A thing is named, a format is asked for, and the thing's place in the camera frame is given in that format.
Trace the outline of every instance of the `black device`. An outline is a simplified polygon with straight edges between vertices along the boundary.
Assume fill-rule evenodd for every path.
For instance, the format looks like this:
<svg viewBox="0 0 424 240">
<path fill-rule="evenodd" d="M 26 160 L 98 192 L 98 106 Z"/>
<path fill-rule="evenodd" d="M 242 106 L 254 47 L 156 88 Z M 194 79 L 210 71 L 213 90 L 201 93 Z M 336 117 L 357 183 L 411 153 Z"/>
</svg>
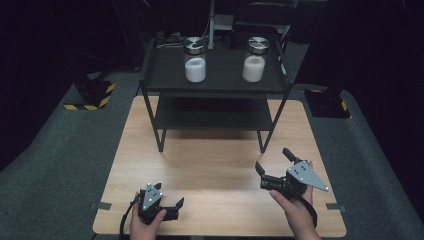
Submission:
<svg viewBox="0 0 424 240">
<path fill-rule="evenodd" d="M 289 200 L 294 198 L 302 202 L 311 214 L 314 226 L 316 227 L 318 222 L 317 213 L 312 205 L 302 197 L 302 194 L 305 193 L 307 185 L 319 188 L 323 191 L 328 191 L 329 188 L 312 170 L 307 160 L 301 160 L 295 157 L 287 148 L 283 149 L 283 154 L 290 162 L 294 162 L 293 167 L 287 169 L 286 176 L 274 177 L 266 175 L 265 170 L 259 162 L 256 162 L 256 172 L 261 176 L 260 187 L 266 190 L 276 190 Z"/>
<path fill-rule="evenodd" d="M 161 183 L 152 185 L 147 184 L 145 190 L 140 189 L 140 197 L 138 201 L 140 207 L 138 208 L 138 216 L 143 220 L 145 224 L 152 223 L 156 215 L 162 210 L 166 210 L 164 221 L 171 221 L 178 219 L 178 210 L 183 207 L 184 198 L 181 198 L 180 201 L 175 204 L 175 207 L 162 207 L 160 206 L 160 201 L 162 199 L 162 193 L 159 191 L 162 187 Z"/>
</svg>

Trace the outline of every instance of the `gray mounting plate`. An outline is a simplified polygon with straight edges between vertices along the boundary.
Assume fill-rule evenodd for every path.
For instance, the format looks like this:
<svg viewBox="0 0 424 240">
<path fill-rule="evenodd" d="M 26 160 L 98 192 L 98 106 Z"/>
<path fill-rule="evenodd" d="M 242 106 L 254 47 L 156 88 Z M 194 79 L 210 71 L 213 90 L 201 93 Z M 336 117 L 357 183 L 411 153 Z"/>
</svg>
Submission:
<svg viewBox="0 0 424 240">
<path fill-rule="evenodd" d="M 288 168 L 287 172 L 301 183 L 326 192 L 329 190 L 328 186 L 325 185 L 321 178 L 314 172 L 307 161 L 296 163 L 293 167 Z"/>
<path fill-rule="evenodd" d="M 148 183 L 146 186 L 146 193 L 144 195 L 143 210 L 148 209 L 155 202 L 160 201 L 162 193 L 157 190 L 152 184 Z"/>
</svg>

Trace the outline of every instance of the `black stand base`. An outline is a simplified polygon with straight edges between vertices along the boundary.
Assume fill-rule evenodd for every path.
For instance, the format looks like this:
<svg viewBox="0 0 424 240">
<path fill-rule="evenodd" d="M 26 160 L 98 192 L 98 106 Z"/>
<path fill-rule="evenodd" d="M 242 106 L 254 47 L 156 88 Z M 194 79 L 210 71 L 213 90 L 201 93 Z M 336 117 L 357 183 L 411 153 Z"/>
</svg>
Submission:
<svg viewBox="0 0 424 240">
<path fill-rule="evenodd" d="M 110 81 L 87 81 L 83 84 L 75 83 L 83 102 L 64 103 L 68 110 L 97 110 L 104 108 L 109 101 L 115 84 Z"/>
<path fill-rule="evenodd" d="M 313 117 L 350 118 L 349 110 L 339 95 L 329 96 L 326 92 L 312 90 L 305 90 L 304 94 Z"/>
</svg>

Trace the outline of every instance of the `gray carpet floor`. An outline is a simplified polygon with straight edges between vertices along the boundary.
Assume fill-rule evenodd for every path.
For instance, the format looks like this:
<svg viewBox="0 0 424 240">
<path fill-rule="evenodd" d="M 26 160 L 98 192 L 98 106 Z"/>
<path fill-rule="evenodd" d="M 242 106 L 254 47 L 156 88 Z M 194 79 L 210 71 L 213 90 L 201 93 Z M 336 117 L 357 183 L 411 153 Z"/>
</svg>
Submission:
<svg viewBox="0 0 424 240">
<path fill-rule="evenodd" d="M 295 76 L 301 55 L 287 55 L 286 67 Z M 116 83 L 115 90 L 97 111 L 65 110 L 62 102 L 75 99 L 71 88 L 31 146 L 0 172 L 1 240 L 92 238 L 95 206 L 137 90 L 137 75 L 124 69 L 110 73 L 106 80 Z M 297 85 L 290 99 L 304 103 L 337 202 L 346 209 L 342 239 L 424 239 L 423 223 L 354 98 L 342 92 L 351 119 L 314 118 L 304 88 L 319 87 Z"/>
</svg>

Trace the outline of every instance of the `shelf top surface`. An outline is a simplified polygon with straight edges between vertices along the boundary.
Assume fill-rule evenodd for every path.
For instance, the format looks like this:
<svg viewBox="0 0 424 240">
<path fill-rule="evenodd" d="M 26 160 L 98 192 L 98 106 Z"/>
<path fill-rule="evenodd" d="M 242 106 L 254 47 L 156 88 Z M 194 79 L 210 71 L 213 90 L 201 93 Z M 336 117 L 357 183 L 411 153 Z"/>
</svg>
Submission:
<svg viewBox="0 0 424 240">
<path fill-rule="evenodd" d="M 192 83 L 185 77 L 182 48 L 155 48 L 144 84 L 148 91 L 159 92 L 284 93 L 289 81 L 282 73 L 275 52 L 268 53 L 262 79 L 255 83 L 242 77 L 245 55 L 245 50 L 206 50 L 206 78 Z"/>
</svg>

